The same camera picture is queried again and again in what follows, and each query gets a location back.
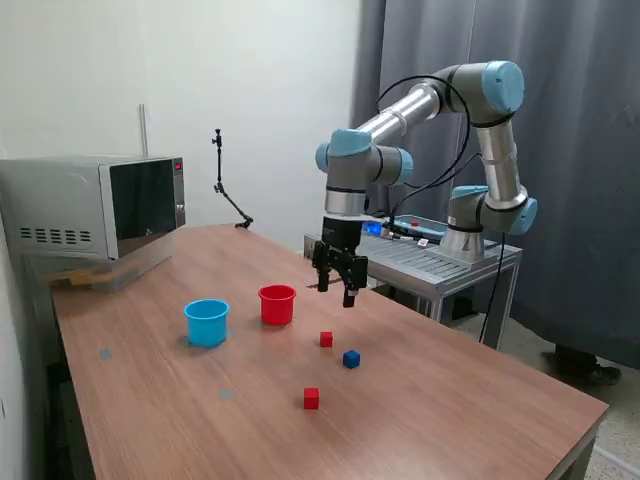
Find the person's foot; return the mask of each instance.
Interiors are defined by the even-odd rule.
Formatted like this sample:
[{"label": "person's foot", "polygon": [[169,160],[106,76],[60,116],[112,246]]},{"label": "person's foot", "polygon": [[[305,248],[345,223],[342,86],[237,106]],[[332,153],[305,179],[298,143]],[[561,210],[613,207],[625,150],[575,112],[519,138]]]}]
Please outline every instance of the person's foot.
[{"label": "person's foot", "polygon": [[622,372],[616,367],[602,367],[598,365],[587,378],[589,385],[608,386],[615,385],[620,381]]},{"label": "person's foot", "polygon": [[570,385],[611,386],[617,384],[622,376],[619,368],[567,361],[566,357],[554,352],[545,352],[543,355],[549,364],[549,373]]}]

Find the cup rim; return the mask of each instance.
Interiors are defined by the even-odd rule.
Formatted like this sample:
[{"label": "cup rim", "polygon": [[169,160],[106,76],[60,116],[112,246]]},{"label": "cup rim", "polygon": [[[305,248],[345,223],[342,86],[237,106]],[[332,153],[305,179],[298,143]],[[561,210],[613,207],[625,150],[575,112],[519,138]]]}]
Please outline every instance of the cup rim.
[{"label": "cup rim", "polygon": [[[191,315],[190,313],[187,312],[189,307],[191,307],[192,305],[203,303],[203,302],[216,302],[218,304],[222,304],[225,307],[224,311],[211,317],[196,317],[195,315]],[[186,304],[184,307],[184,315],[190,320],[196,320],[198,322],[208,322],[208,321],[217,320],[221,317],[224,317],[225,315],[227,315],[227,313],[229,313],[229,309],[230,309],[229,304],[224,300],[220,300],[219,298],[201,298],[199,300],[194,300],[193,302]]]},{"label": "cup rim", "polygon": [[[291,295],[288,296],[288,297],[284,297],[284,298],[273,298],[273,297],[266,296],[264,294],[264,291],[266,289],[268,289],[268,288],[273,288],[273,287],[285,287],[285,288],[288,288],[289,291],[291,292]],[[267,285],[265,287],[262,287],[260,290],[258,290],[258,295],[260,296],[260,298],[263,298],[265,300],[271,300],[271,301],[274,301],[274,302],[291,300],[292,298],[295,298],[296,293],[297,293],[296,289],[293,288],[291,285],[284,285],[282,283],[276,283],[274,285]]]}]

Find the gray curtain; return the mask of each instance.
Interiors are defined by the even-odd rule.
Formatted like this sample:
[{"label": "gray curtain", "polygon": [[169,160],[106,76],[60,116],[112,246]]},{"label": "gray curtain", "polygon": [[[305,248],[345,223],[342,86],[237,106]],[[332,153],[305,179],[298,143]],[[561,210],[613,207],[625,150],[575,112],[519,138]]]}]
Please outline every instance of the gray curtain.
[{"label": "gray curtain", "polygon": [[[524,249],[512,316],[551,342],[640,367],[640,2],[363,3],[354,124],[403,76],[493,59],[522,67],[526,98],[514,133],[520,178],[540,210],[527,235],[508,237]],[[460,127],[460,118],[443,116],[405,139],[414,183],[451,163]],[[468,153],[477,149],[474,138]],[[481,165],[471,164],[401,211],[443,220],[454,183],[484,182]],[[391,204],[406,191],[392,189]],[[372,198],[386,202],[384,192]]]}]

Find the black cable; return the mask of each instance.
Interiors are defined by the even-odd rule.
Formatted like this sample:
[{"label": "black cable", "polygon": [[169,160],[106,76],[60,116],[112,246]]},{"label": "black cable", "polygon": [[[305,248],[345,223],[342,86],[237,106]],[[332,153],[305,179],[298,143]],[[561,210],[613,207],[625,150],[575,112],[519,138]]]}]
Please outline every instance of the black cable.
[{"label": "black cable", "polygon": [[433,183],[432,185],[429,186],[429,188],[436,188],[436,187],[439,187],[441,185],[444,185],[445,183],[449,182],[450,180],[453,180],[454,177],[456,175],[458,175],[462,170],[467,168],[467,166],[471,163],[471,161],[476,157],[481,158],[482,154],[480,152],[474,153],[469,158],[467,158],[467,160],[464,162],[464,165],[462,165],[460,168],[457,168],[456,170],[454,170],[454,172],[451,175],[449,175],[447,178],[443,178],[439,182]]},{"label": "black cable", "polygon": [[[449,168],[447,168],[444,172],[442,172],[440,174],[440,176],[438,178],[436,178],[435,180],[433,180],[432,183],[435,183],[437,181],[439,181],[440,179],[442,179],[445,175],[447,175],[451,170],[453,170],[455,168],[455,166],[458,164],[458,162],[460,162],[460,159],[462,158],[462,155],[464,154],[465,150],[467,149],[467,144],[469,143],[469,135],[471,133],[471,114],[469,113],[469,107],[467,106],[467,102],[465,102],[464,98],[462,98],[462,95],[460,94],[460,92],[453,86],[451,85],[450,82],[440,78],[440,77],[436,77],[435,75],[411,75],[409,77],[404,77],[401,78],[400,80],[398,80],[397,82],[392,83],[390,86],[388,86],[383,92],[382,94],[380,94],[380,96],[378,97],[378,101],[376,102],[376,105],[378,106],[378,111],[380,111],[380,101],[385,97],[385,95],[387,95],[387,93],[389,93],[392,89],[394,89],[395,87],[397,87],[398,85],[404,83],[404,82],[408,82],[411,80],[418,80],[418,79],[429,79],[429,80],[436,80],[440,83],[443,83],[447,88],[450,88],[451,91],[453,93],[456,94],[456,96],[458,97],[458,99],[460,100],[460,103],[462,104],[462,107],[464,108],[464,113],[465,113],[465,118],[466,118],[466,128],[465,128],[465,132],[464,132],[464,140],[462,141],[462,145],[460,146],[460,150],[458,151],[458,155],[456,156],[456,159],[453,161],[453,163],[449,166]],[[416,187],[410,184],[407,184],[410,187],[413,188],[423,188],[426,187],[426,185],[423,185],[421,187]],[[409,195],[407,195],[407,197],[403,198],[400,200],[400,202],[398,202],[398,205],[396,205],[396,207],[398,207],[400,204],[402,204],[406,198],[408,198],[409,196],[413,196],[416,192],[411,192]]]},{"label": "black cable", "polygon": [[500,260],[498,260],[498,272],[496,273],[496,279],[493,281],[493,290],[491,290],[491,296],[489,297],[489,304],[487,305],[487,314],[482,322],[482,330],[480,330],[480,337],[478,342],[482,343],[482,337],[484,337],[484,329],[487,327],[487,319],[491,312],[491,305],[493,305],[493,298],[496,296],[496,289],[498,288],[498,280],[500,279],[500,271],[502,270],[502,259],[504,258],[504,244],[506,241],[506,234],[502,234],[502,246],[500,247]]},{"label": "black cable", "polygon": [[224,185],[222,185],[222,135],[220,135],[221,130],[219,128],[216,128],[215,132],[216,138],[212,139],[211,143],[218,147],[218,181],[213,186],[213,189],[216,193],[221,193],[222,196],[229,201],[233,208],[236,209],[236,212],[238,212],[244,219],[244,222],[236,223],[235,227],[249,228],[249,226],[253,223],[253,218],[244,213],[242,209],[236,204],[236,202],[231,200],[229,194],[224,190]]}]

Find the red cube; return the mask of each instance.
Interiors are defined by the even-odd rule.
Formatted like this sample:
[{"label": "red cube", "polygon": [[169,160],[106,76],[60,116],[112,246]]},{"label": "red cube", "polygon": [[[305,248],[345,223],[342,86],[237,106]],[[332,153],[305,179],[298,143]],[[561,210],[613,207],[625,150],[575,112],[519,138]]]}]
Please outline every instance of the red cube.
[{"label": "red cube", "polygon": [[333,347],[333,333],[320,332],[320,346],[321,347]]},{"label": "red cube", "polygon": [[320,405],[320,390],[317,388],[304,389],[304,408],[305,410],[317,410]]}]

